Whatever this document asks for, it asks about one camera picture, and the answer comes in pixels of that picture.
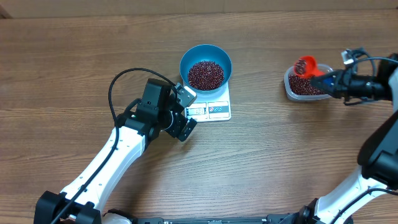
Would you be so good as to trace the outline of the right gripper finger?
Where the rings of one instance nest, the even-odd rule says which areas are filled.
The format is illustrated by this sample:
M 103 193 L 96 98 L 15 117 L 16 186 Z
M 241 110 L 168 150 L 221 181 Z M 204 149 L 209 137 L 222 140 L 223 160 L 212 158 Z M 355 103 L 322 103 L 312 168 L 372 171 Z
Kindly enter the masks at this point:
M 311 84 L 332 84 L 339 80 L 343 70 L 334 70 L 332 72 L 313 77 L 310 79 Z
M 310 84 L 316 89 L 324 92 L 327 95 L 330 95 L 333 98 L 337 98 L 338 96 L 335 93 L 335 84 L 333 82 L 318 82 L 311 81 Z

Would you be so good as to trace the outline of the red scoop with blue handle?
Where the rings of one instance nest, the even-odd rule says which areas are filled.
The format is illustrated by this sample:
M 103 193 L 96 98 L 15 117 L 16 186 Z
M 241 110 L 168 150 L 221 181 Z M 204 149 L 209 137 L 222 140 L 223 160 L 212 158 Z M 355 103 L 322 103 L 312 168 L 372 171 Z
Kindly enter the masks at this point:
M 299 78 L 304 78 L 304 79 L 310 80 L 313 77 L 317 77 L 317 76 L 324 75 L 327 73 L 327 72 L 323 72 L 322 70 L 319 69 L 318 63 L 313 56 L 306 55 L 306 56 L 300 57 L 299 59 L 304 59 L 307 62 L 306 72 L 304 75 L 297 75 L 294 72 L 294 74 L 296 76 L 298 76 Z

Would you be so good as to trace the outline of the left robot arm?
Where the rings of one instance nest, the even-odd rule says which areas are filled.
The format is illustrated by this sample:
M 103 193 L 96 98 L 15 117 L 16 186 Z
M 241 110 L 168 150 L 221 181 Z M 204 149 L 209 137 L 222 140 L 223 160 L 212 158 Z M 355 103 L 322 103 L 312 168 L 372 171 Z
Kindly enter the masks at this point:
M 150 78 L 142 98 L 134 100 L 116 120 L 116 127 L 88 167 L 56 194 L 43 193 L 35 206 L 34 223 L 135 223 L 119 210 L 103 209 L 129 166 L 164 130 L 185 141 L 196 121 L 182 111 L 197 94 L 188 86 Z

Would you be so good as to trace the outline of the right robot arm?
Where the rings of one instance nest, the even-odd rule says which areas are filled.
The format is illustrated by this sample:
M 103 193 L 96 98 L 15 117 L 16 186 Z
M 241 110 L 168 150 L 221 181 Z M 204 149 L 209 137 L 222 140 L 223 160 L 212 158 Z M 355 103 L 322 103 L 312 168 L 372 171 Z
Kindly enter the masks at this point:
M 397 195 L 397 54 L 372 57 L 363 48 L 341 54 L 342 70 L 319 73 L 307 57 L 296 75 L 346 106 L 390 101 L 392 115 L 364 142 L 355 170 L 329 194 L 314 199 L 282 223 L 352 223 L 352 215 L 384 194 Z

